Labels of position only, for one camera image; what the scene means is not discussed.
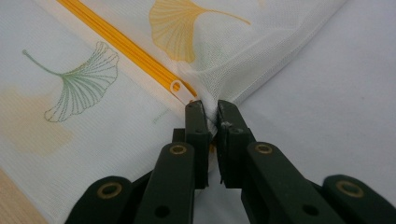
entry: orange ginkgo leaf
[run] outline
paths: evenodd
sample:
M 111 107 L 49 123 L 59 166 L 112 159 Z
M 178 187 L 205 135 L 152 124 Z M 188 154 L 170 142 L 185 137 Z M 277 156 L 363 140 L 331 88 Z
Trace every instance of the orange ginkgo leaf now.
M 156 0 L 149 12 L 154 43 L 173 60 L 191 63 L 195 20 L 205 12 L 217 12 L 250 24 L 232 14 L 195 5 L 191 0 Z

